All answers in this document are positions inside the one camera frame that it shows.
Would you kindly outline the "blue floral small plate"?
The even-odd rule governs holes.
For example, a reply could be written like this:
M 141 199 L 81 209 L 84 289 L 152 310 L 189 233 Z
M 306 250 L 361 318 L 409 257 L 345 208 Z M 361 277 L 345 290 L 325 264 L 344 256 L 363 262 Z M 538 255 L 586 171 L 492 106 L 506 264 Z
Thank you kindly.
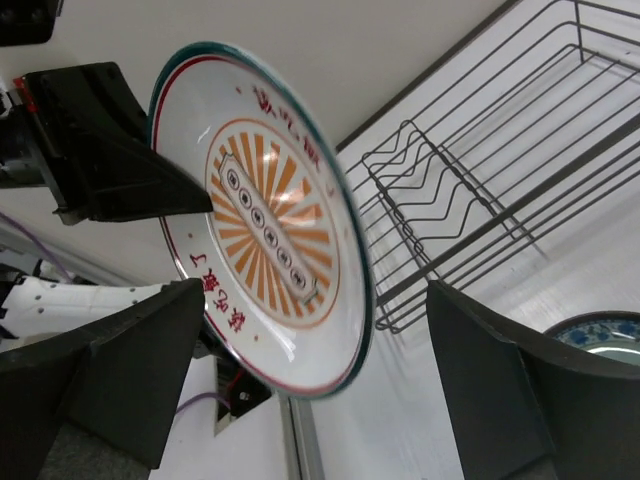
M 608 359 L 639 364 L 639 313 L 596 311 L 563 320 L 544 332 L 566 345 Z

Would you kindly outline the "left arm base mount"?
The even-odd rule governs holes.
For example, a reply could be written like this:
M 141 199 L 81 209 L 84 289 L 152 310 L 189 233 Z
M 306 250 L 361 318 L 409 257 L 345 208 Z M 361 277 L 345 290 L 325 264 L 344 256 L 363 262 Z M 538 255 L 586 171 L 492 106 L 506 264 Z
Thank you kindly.
M 251 375 L 218 340 L 201 334 L 193 358 L 211 360 L 214 366 L 214 388 L 197 394 L 192 403 L 214 402 L 215 434 L 272 396 L 272 391 Z

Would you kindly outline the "aluminium front rail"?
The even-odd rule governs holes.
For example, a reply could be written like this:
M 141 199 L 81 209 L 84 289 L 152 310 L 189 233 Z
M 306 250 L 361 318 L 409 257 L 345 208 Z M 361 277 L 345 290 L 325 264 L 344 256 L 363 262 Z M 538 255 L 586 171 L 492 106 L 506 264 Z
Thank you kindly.
M 278 397 L 288 479 L 325 480 L 310 401 Z

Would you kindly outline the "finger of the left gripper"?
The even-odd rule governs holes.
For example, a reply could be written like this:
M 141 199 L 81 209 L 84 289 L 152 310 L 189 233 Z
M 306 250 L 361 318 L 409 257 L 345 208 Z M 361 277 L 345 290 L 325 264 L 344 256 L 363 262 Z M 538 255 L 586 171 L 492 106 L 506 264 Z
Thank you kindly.
M 28 73 L 46 187 L 66 225 L 209 213 L 195 180 L 149 145 L 148 117 L 114 62 Z

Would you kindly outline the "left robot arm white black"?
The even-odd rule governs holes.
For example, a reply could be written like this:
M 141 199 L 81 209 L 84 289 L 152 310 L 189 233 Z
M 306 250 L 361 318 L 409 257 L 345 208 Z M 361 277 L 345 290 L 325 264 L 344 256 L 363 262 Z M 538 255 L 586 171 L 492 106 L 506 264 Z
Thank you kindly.
M 150 145 L 148 116 L 113 62 L 26 73 L 1 87 L 1 186 L 47 188 L 66 225 L 208 213 L 204 189 Z M 35 340 L 134 306 L 159 285 L 1 275 L 1 336 Z

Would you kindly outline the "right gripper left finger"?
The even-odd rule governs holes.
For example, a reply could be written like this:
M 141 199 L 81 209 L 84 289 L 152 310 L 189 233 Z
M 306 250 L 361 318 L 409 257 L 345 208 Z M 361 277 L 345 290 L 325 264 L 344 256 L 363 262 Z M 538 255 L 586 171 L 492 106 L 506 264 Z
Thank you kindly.
M 203 323 L 197 279 L 1 355 L 1 476 L 35 479 L 75 436 L 144 473 L 159 467 Z

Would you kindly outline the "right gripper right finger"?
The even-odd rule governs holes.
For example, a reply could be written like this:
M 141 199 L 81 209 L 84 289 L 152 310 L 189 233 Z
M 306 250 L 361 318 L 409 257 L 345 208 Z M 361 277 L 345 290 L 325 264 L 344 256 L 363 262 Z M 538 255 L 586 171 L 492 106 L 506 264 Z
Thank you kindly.
M 441 281 L 426 313 L 467 479 L 636 479 L 639 369 L 554 340 Z

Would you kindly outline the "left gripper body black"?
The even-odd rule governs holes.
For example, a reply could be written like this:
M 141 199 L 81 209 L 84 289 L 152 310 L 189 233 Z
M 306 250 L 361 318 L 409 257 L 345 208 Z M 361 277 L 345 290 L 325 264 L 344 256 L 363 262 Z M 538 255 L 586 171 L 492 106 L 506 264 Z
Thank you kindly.
M 41 45 L 53 35 L 61 1 L 3 1 L 1 47 Z M 39 144 L 37 107 L 24 78 L 1 82 L 1 186 L 41 187 L 46 184 L 46 162 Z

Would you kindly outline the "orange sunburst plate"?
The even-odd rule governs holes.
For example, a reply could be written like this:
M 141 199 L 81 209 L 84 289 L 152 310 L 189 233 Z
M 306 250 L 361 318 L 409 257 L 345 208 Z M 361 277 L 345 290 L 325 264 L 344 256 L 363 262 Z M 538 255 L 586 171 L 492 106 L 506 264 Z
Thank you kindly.
M 202 282 L 207 329 L 273 389 L 344 389 L 369 351 L 375 288 L 351 188 L 298 94 L 251 53 L 196 42 L 163 67 L 148 132 L 212 204 L 160 220 L 179 275 Z

